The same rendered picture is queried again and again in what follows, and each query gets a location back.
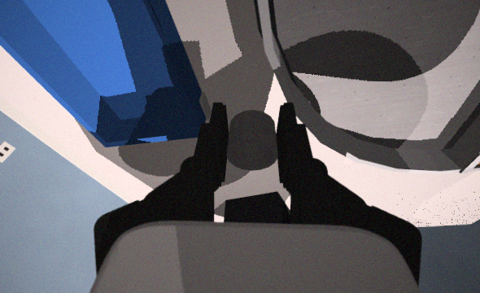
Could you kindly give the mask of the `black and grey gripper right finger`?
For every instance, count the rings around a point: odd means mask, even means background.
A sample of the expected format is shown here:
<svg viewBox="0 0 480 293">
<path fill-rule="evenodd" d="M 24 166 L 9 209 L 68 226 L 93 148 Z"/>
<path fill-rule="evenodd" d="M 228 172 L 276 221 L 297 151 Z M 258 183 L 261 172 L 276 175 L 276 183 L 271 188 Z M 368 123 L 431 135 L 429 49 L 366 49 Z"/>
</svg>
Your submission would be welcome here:
<svg viewBox="0 0 480 293">
<path fill-rule="evenodd" d="M 280 183 L 290 193 L 290 224 L 345 225 L 390 241 L 419 286 L 422 237 L 409 221 L 367 203 L 328 174 L 313 158 L 305 124 L 298 124 L 293 103 L 280 105 L 277 122 Z"/>
</svg>

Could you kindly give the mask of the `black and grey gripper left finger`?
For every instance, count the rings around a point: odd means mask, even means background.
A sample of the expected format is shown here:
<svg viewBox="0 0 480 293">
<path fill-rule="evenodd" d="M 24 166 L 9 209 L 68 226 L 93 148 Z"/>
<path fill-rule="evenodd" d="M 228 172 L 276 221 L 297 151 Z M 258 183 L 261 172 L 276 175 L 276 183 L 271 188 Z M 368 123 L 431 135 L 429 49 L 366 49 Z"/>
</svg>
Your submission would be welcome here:
<svg viewBox="0 0 480 293">
<path fill-rule="evenodd" d="M 111 246 L 125 231 L 154 221 L 215 221 L 214 192 L 225 182 L 229 126 L 226 105 L 213 103 L 202 123 L 194 156 L 180 172 L 149 192 L 100 216 L 94 224 L 96 276 Z"/>
</svg>

